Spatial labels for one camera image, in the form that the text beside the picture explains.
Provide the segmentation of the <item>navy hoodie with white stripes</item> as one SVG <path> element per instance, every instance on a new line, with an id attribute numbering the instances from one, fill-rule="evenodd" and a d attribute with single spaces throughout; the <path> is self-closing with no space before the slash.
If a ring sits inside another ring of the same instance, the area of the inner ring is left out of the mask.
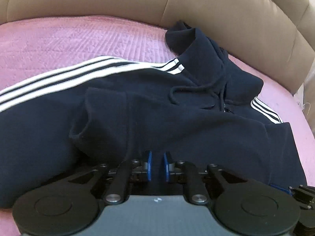
<path id="1" fill-rule="evenodd" d="M 281 188 L 306 183 L 290 124 L 262 102 L 263 81 L 201 30 L 166 32 L 176 57 L 100 56 L 1 91 L 1 207 L 81 166 L 165 152 Z"/>

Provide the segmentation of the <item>pink quilted bedspread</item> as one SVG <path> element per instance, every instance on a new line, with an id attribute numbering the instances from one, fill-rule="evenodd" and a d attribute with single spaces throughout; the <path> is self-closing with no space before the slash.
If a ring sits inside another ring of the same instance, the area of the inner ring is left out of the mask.
<path id="1" fill-rule="evenodd" d="M 100 56 L 168 62 L 176 57 L 166 43 L 168 30 L 107 17 L 6 23 L 1 26 L 1 67 L 26 71 L 15 85 Z M 237 66 L 263 81 L 258 98 L 292 129 L 306 177 L 300 185 L 314 186 L 314 164 L 302 150 L 292 116 L 298 110 L 293 98 L 281 87 L 269 87 L 260 74 Z M 8 87 L 2 84 L 1 91 Z M 152 169 L 152 180 L 144 181 L 142 154 L 117 167 L 75 167 L 1 209 L 12 211 L 19 231 L 30 235 L 294 235 L 301 210 L 290 188 L 299 185 L 267 185 L 219 164 L 199 167 L 173 156 L 172 182 L 164 179 L 163 157 L 159 173 Z"/>

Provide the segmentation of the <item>beige leather headboard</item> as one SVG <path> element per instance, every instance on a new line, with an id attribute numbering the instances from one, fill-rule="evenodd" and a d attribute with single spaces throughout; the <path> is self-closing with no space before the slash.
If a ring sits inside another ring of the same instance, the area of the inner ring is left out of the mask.
<path id="1" fill-rule="evenodd" d="M 290 92 L 314 94 L 314 0 L 1 0 L 1 23 L 87 15 L 183 20 Z"/>

